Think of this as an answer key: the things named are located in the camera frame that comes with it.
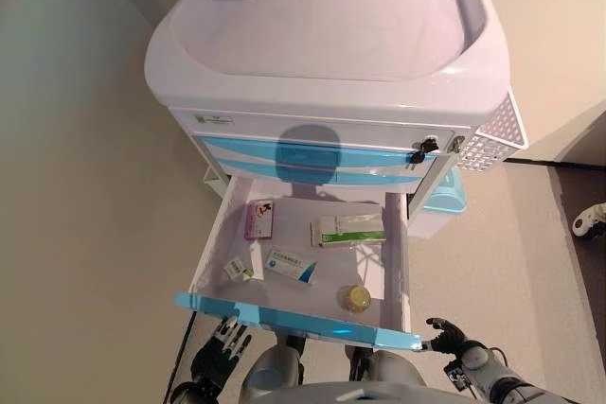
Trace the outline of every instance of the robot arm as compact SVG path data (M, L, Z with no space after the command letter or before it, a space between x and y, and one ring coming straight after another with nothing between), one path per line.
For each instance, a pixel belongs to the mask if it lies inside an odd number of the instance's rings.
M444 372L458 391L472 385L488 402L494 404L565 404L569 401L535 387L509 369L484 344L470 340L450 322L432 318L428 325L441 329L436 338L423 342L423 350L454 354Z

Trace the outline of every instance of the black cable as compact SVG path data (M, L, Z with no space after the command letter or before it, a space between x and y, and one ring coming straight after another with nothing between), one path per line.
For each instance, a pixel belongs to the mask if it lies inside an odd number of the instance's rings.
M472 392L472 396L473 399L475 399L477 401L477 396L475 395L475 393L473 392L473 388L472 385L468 385L467 388L469 389L470 392Z
M509 367L508 358L507 358L507 356L505 355L505 352L503 352L503 351L502 351L501 349L499 349L498 347L491 347L491 348L490 348L490 350L491 350L492 352L494 352L494 351L496 350L496 351L497 351L499 354L501 354L501 356L503 357L503 361L505 362L505 366Z

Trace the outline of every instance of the label sticker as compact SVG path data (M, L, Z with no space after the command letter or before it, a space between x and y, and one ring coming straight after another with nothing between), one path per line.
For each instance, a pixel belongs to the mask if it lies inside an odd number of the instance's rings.
M280 273L285 276L309 283L317 262L300 259L299 257L286 253L278 248L272 248L265 268L272 272Z
M239 257L234 257L223 267L229 279L234 281L238 276L244 273L244 264Z
M198 123L209 123L211 125L233 125L234 119L222 115L194 115Z

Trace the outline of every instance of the yellow round container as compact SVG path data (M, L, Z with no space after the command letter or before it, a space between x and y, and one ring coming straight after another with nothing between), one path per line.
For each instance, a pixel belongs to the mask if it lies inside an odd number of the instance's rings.
M345 296L345 305L353 312L365 311L371 301L370 292L364 286L351 286Z

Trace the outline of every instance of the white plastic surface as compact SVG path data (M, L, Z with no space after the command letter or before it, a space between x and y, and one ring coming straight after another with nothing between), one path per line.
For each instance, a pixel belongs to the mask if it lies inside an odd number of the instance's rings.
M382 191L318 191L321 190L311 185L232 178L190 291L261 307L409 331L405 197ZM248 241L244 239L245 206L259 199L275 201L274 236L270 240ZM329 249L311 246L310 222L316 217L377 212L383 213L388 238L384 245ZM272 246L317 260L312 284L264 271L262 264ZM235 256L263 279L230 281L223 266ZM359 314L348 311L343 304L343 292L354 284L367 287L373 299L370 308Z
M472 128L509 83L490 0L180 0L145 72L172 108Z
M404 122L371 122L348 119L326 119L302 116L254 113L229 113L195 109L171 109L189 135L240 137L260 140L282 140L307 144L363 147L378 149L418 149L427 136L437 140L441 150L447 149L455 135L468 136L469 127L415 125ZM216 115L229 123L202 123L198 115Z
M465 44L456 0L192 0L174 31L195 60L240 76L414 79Z

